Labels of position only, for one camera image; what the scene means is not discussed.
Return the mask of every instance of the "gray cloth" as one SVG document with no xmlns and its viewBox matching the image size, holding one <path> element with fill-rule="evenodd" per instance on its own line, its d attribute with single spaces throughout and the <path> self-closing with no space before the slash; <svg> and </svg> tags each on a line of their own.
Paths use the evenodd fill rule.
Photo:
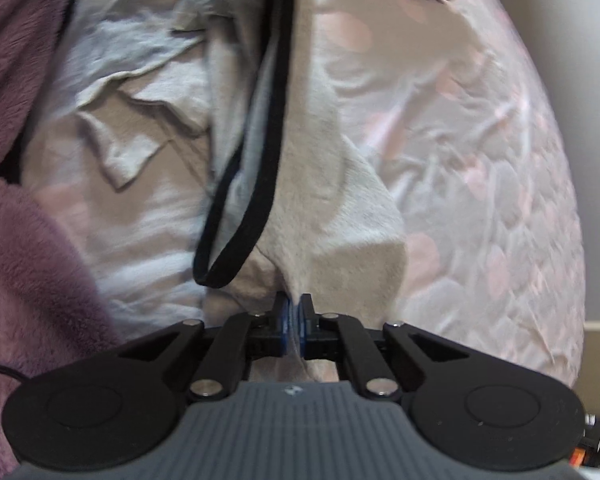
<svg viewBox="0 0 600 480">
<path fill-rule="evenodd" d="M 84 88 L 77 89 L 75 114 L 117 189 L 133 186 L 147 160 L 174 136 L 199 136 L 209 125 L 210 182 L 217 183 L 246 124 L 213 259 L 234 236 L 254 190 L 280 32 L 272 19 L 262 55 L 264 0 L 194 1 L 202 4 L 115 0 L 96 27 L 113 44 L 103 47 L 97 70 L 90 68 Z M 246 309 L 262 309 L 281 288 L 296 302 L 310 292 L 319 312 L 352 314 L 379 327 L 404 275 L 402 219 L 374 170 L 340 131 L 335 94 L 312 57 L 313 6 L 314 0 L 295 1 L 272 209 L 256 247 L 224 290 Z M 158 25 L 159 17 L 178 30 L 205 23 L 205 47 L 196 46 L 201 32 L 181 36 Z M 140 37 L 149 39 L 144 49 Z M 75 50 L 83 47 L 78 43 Z M 120 51 L 131 58 L 122 60 Z M 170 129 L 165 114 L 180 127 Z"/>
</svg>

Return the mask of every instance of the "black strap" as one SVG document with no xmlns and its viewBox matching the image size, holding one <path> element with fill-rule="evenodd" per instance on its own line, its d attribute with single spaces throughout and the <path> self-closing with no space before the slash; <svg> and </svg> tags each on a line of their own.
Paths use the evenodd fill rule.
<svg viewBox="0 0 600 480">
<path fill-rule="evenodd" d="M 282 152 L 295 0 L 278 1 L 280 12 L 277 12 L 276 16 L 274 16 L 275 0 L 266 0 L 267 8 L 264 12 L 263 30 L 268 32 L 271 23 L 271 26 L 278 30 L 279 37 L 274 58 L 264 142 L 253 193 L 240 225 L 210 266 L 211 251 L 216 241 L 229 188 L 240 170 L 244 149 L 244 140 L 242 140 L 220 179 L 193 260 L 194 279 L 200 285 L 211 288 L 221 288 L 234 279 L 260 239 L 273 206 Z"/>
</svg>

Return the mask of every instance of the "black cable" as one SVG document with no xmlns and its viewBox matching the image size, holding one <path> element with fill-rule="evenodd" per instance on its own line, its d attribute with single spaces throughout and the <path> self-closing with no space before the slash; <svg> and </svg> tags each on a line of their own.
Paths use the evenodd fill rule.
<svg viewBox="0 0 600 480">
<path fill-rule="evenodd" d="M 19 372 L 17 370 L 14 370 L 13 368 L 9 368 L 8 366 L 4 365 L 0 365 L 0 374 L 9 376 L 11 379 L 16 379 L 21 383 L 29 380 L 29 378 L 22 372 Z"/>
</svg>

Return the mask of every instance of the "crumpled fabric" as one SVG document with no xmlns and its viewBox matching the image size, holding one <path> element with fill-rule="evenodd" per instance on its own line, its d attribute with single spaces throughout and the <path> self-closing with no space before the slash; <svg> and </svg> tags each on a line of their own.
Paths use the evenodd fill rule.
<svg viewBox="0 0 600 480">
<path fill-rule="evenodd" d="M 160 152 L 178 150 L 177 138 L 210 134 L 209 158 L 198 160 L 192 174 L 208 168 L 200 191 L 212 196 L 242 145 L 241 169 L 213 240 L 215 259 L 234 236 L 254 190 L 280 33 L 272 19 L 269 43 L 261 41 L 265 0 L 198 1 L 217 3 L 185 11 L 192 22 L 202 19 L 204 30 L 183 25 L 182 0 L 114 0 L 93 30 L 105 30 L 116 46 L 101 47 L 99 65 L 83 71 L 82 84 L 74 86 L 74 110 L 60 120 L 43 118 L 38 128 L 59 129 L 54 124 L 62 121 L 62 129 L 87 136 L 103 173 L 121 192 L 131 192 Z M 136 10 L 127 12 L 131 2 Z M 154 6 L 162 18 L 155 27 Z M 404 272 L 402 221 L 378 176 L 340 131 L 335 94 L 312 58 L 312 9 L 313 0 L 296 0 L 282 153 L 278 167 L 269 168 L 278 173 L 273 206 L 242 269 L 222 287 L 226 305 L 216 301 L 214 308 L 228 312 L 237 301 L 260 310 L 285 289 L 295 302 L 309 292 L 318 311 L 336 310 L 379 327 Z M 181 35 L 172 28 L 196 30 Z M 158 48 L 137 41 L 139 32 L 157 38 Z M 74 60 L 87 63 L 78 56 L 88 56 L 97 37 L 91 30 L 83 35 L 64 72 L 75 69 Z M 123 62 L 119 53 L 127 50 L 131 55 Z M 177 127 L 171 129 L 174 119 Z M 198 240 L 191 243 L 195 248 Z"/>
<path fill-rule="evenodd" d="M 371 312 L 573 384 L 584 321 L 576 201 L 542 84 L 497 0 L 316 0 L 313 12 L 312 56 L 336 89 L 338 129 L 402 213 L 404 282 L 393 307 Z M 233 19 L 208 17 L 210 124 L 230 142 L 170 121 L 170 140 L 117 191 L 73 115 L 46 114 L 26 151 L 26 186 L 67 225 L 125 338 L 184 317 L 215 326 L 248 306 L 191 276 L 246 109 L 216 87 L 252 70 Z"/>
</svg>

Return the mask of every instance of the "pink polka dot fabric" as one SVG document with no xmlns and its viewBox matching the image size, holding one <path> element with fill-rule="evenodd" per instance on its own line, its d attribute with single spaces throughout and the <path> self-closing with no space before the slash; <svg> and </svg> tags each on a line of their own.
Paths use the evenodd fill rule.
<svg viewBox="0 0 600 480">
<path fill-rule="evenodd" d="M 584 260 L 562 140 L 497 0 L 316 0 L 343 131 L 404 219 L 387 317 L 572 384 Z"/>
</svg>

